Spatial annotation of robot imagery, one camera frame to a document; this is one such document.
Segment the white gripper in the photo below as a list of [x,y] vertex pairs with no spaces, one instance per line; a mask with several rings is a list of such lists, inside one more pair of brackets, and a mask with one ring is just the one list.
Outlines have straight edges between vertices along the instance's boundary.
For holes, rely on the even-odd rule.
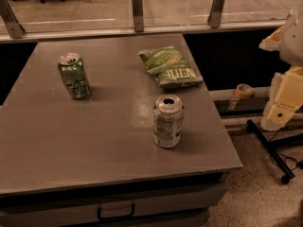
[[266,131],[284,128],[303,106],[303,4],[292,10],[287,22],[261,41],[266,51],[278,51],[280,58],[291,64],[286,73],[275,73],[265,105],[261,127]]

